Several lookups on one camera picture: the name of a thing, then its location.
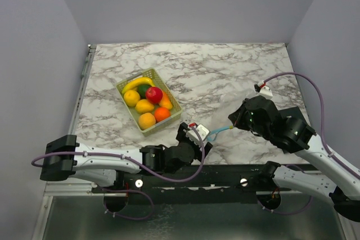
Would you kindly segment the red apple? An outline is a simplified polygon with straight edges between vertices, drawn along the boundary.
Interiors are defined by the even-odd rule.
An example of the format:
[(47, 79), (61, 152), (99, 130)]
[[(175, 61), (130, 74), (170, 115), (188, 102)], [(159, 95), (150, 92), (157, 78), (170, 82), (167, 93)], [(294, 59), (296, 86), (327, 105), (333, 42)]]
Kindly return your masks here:
[(149, 87), (145, 96), (149, 102), (158, 104), (163, 99), (163, 91), (158, 87)]

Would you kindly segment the clear zip top bag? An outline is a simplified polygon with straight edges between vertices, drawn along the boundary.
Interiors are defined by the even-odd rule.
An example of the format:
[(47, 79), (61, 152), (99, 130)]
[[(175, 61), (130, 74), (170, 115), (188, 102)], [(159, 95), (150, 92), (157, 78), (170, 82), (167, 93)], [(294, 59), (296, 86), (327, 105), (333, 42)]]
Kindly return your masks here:
[(203, 124), (210, 130), (210, 134), (207, 137), (207, 141), (216, 143), (220, 141), (221, 136), (231, 129), (235, 129), (233, 124), (228, 119), (229, 114), (235, 112), (241, 105), (240, 101), (225, 101), (220, 103), (220, 107), (215, 109), (211, 114), (207, 123), (200, 122), (198, 117), (187, 118), (183, 122), (190, 125), (191, 123)]

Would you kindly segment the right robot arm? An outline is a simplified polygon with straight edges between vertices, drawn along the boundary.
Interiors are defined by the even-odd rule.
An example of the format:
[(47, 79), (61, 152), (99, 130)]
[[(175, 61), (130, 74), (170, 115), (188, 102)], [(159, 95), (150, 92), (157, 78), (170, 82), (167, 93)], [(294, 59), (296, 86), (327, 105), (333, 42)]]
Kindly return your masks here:
[(228, 119), (235, 128), (250, 131), (284, 152), (309, 162), (322, 176), (311, 176), (268, 161), (255, 182), (265, 190), (288, 188), (333, 205), (343, 217), (359, 221), (359, 168), (323, 142), (306, 121), (282, 116), (276, 105), (263, 96), (245, 99)]

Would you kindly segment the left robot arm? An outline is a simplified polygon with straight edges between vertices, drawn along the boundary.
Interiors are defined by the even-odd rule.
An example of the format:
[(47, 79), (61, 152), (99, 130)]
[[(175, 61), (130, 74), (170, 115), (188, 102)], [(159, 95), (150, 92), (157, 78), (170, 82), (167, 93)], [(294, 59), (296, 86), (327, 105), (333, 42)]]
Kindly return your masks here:
[(70, 177), (94, 182), (112, 192), (120, 191), (124, 178), (117, 172), (149, 173), (163, 180), (194, 160), (204, 162), (212, 148), (209, 129), (202, 124), (181, 123), (175, 146), (148, 145), (140, 149), (107, 149), (79, 143), (76, 135), (66, 135), (46, 146), (45, 155), (32, 161), (40, 167), (43, 181), (63, 181)]

